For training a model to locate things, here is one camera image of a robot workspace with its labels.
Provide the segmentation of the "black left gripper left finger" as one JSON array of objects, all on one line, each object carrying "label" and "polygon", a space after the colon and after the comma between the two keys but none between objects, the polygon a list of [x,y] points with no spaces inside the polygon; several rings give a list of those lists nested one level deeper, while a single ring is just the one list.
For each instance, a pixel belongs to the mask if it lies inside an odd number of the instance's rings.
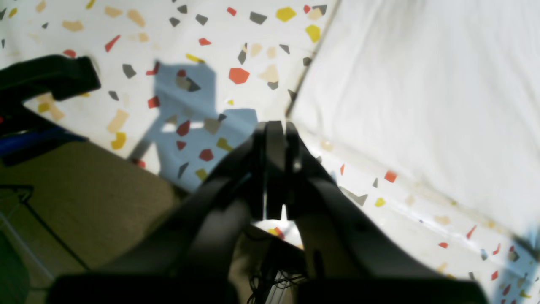
[{"label": "black left gripper left finger", "polygon": [[228,279],[237,240],[261,219],[267,123],[230,152],[153,233],[109,264],[56,279],[51,304],[237,304]]}]

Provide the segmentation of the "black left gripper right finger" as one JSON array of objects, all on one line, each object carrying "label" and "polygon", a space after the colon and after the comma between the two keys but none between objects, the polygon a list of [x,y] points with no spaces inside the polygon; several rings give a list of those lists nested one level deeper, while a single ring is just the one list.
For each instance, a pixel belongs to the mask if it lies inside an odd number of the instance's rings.
[{"label": "black left gripper right finger", "polygon": [[299,304],[486,304],[478,283],[444,277],[400,248],[337,186],[288,122],[288,216],[305,251]]}]

